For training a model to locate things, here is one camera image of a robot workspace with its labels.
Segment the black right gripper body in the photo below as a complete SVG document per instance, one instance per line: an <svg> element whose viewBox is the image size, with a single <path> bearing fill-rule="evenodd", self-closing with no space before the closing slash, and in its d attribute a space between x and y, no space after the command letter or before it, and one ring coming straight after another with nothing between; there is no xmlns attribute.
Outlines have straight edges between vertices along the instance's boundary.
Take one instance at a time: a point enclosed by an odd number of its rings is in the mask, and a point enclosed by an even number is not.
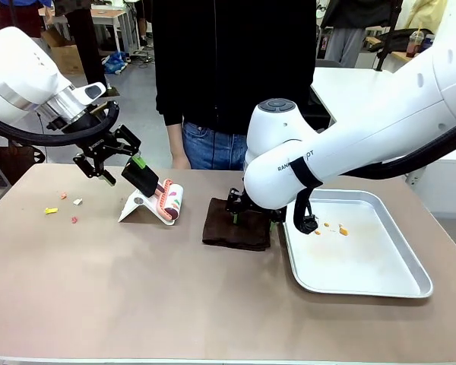
<svg viewBox="0 0 456 365"><path fill-rule="evenodd" d="M240 192L231 188L226 200L226 210L232 214L241 214L245 211L254 211L267 216L270 221L283 223L286 220L286 209L271 210L256 205L248 196L246 191Z"/></svg>

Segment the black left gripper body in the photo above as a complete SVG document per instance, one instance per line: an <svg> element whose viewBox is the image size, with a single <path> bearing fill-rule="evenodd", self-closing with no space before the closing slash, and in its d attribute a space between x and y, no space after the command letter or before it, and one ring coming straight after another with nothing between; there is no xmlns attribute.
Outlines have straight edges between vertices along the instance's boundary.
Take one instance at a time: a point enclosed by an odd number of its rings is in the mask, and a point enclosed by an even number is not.
<svg viewBox="0 0 456 365"><path fill-rule="evenodd" d="M118 116L107 116L105 113L90 114L86 113L77 121L65 127L65 133L80 132L83 130L91 129L96 125L106 122L108 128L106 131L99 133L84 142L77 143L77 146L83 151L86 157L94 158L96 154L102 156L110 148L117 148L119 142L110 131L115 124Z"/></svg>

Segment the person's right hand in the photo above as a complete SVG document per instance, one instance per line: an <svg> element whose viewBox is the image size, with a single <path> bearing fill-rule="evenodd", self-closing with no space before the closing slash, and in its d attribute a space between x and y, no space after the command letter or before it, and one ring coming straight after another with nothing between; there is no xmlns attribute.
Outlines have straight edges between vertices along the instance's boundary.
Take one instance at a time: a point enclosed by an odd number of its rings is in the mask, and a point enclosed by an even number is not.
<svg viewBox="0 0 456 365"><path fill-rule="evenodd" d="M172 155L172 165L174 169L178 170L190 170L191 164L188 160L187 155L183 150L174 151L171 153Z"/></svg>

